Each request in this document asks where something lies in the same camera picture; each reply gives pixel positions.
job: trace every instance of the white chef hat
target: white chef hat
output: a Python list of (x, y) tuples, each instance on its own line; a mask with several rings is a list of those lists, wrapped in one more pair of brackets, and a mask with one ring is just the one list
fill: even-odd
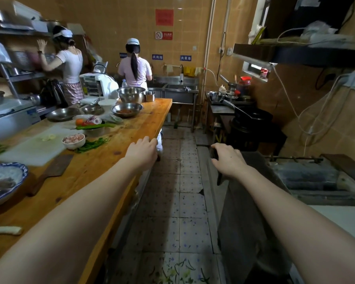
[(127, 45), (139, 45), (139, 41), (135, 38), (130, 38), (128, 39), (128, 41), (126, 42)]
[(66, 38), (72, 38), (72, 32), (70, 30), (66, 29), (66, 30), (60, 31), (59, 33), (53, 35), (52, 37), (56, 38), (56, 37), (59, 37), (59, 36), (63, 36), (63, 37), (66, 37)]

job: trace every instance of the white cutting board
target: white cutting board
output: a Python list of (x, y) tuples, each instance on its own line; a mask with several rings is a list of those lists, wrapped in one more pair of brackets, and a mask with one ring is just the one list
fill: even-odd
[[(68, 129), (66, 127), (68, 127), (66, 123), (56, 124), (44, 132), (10, 148), (0, 154), (0, 162), (19, 162), (33, 166), (45, 165), (66, 149), (62, 143), (64, 137), (79, 133), (76, 129)], [(54, 134), (55, 138), (46, 142), (42, 141), (42, 138), (50, 134)]]

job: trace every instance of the sink faucet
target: sink faucet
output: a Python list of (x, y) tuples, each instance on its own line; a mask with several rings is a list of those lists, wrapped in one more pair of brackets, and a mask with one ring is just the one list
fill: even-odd
[(184, 83), (184, 68), (183, 68), (183, 64), (180, 64), (180, 78), (179, 78), (179, 84), (183, 84)]

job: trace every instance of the pink t-shirt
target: pink t-shirt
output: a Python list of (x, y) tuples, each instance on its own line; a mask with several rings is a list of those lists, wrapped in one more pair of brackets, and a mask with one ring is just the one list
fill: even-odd
[(151, 67), (148, 61), (138, 57), (138, 79), (135, 80), (133, 71), (130, 66), (130, 57), (126, 57), (121, 60), (120, 65), (118, 66), (118, 74), (125, 76), (126, 83), (130, 87), (142, 87), (147, 89), (146, 76), (152, 76)]

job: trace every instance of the range hood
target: range hood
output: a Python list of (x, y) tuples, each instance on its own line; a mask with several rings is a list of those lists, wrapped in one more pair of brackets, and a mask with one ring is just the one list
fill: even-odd
[(355, 68), (355, 50), (350, 49), (234, 44), (233, 54), (266, 63)]

